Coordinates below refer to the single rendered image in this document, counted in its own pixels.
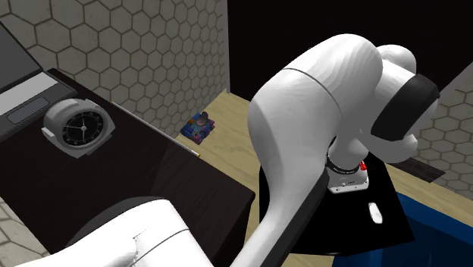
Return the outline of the colourful blue toy block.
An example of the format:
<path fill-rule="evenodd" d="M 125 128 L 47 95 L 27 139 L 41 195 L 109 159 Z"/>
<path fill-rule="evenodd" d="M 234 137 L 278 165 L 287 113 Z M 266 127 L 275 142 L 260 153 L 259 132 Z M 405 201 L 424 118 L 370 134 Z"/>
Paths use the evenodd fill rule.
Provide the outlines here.
<path fill-rule="evenodd" d="M 181 128 L 180 133 L 196 144 L 200 144 L 215 128 L 215 122 L 208 117 L 207 112 L 196 113 Z"/>

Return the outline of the dark brown wooden desk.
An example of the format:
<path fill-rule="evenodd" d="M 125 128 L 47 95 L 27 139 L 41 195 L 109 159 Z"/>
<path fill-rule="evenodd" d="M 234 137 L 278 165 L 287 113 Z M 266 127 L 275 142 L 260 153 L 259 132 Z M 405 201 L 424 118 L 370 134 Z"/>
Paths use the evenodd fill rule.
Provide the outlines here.
<path fill-rule="evenodd" d="M 169 199 L 215 265 L 242 249 L 255 194 L 132 115 L 58 70 L 53 77 L 103 107 L 115 123 L 95 152 L 74 158 L 35 121 L 0 142 L 0 198 L 51 253 L 92 218 L 124 199 Z"/>

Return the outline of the black robot stand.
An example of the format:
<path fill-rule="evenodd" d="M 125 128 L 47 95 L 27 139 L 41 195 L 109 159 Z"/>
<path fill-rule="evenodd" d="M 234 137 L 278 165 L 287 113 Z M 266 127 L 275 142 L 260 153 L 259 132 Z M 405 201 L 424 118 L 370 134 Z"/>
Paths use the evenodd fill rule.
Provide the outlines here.
<path fill-rule="evenodd" d="M 384 162 L 370 153 L 364 163 L 368 188 L 327 190 L 291 253 L 350 256 L 415 239 Z"/>

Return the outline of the white round clock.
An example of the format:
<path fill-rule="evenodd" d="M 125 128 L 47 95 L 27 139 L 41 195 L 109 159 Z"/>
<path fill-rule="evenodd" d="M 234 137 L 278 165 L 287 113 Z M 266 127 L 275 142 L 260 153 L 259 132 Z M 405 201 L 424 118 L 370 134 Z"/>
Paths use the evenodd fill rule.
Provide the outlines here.
<path fill-rule="evenodd" d="M 42 133 L 58 149 L 78 159 L 92 154 L 114 129 L 110 115 L 90 99 L 65 99 L 46 112 Z"/>

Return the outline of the blue furniture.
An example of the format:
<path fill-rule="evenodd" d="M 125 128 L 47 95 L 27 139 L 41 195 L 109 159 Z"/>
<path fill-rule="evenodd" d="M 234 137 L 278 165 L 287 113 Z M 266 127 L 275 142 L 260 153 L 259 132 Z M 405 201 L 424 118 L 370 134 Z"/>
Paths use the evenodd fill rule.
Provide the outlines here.
<path fill-rule="evenodd" d="M 331 267 L 473 267 L 473 227 L 401 193 L 398 198 L 415 239 L 337 256 Z"/>

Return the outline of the grey laptop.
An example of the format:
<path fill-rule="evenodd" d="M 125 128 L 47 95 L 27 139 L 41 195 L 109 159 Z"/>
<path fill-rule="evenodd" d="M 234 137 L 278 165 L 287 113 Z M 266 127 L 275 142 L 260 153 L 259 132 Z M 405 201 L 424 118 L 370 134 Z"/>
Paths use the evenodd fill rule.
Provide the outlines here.
<path fill-rule="evenodd" d="M 0 142 L 77 91 L 49 75 L 0 22 Z"/>

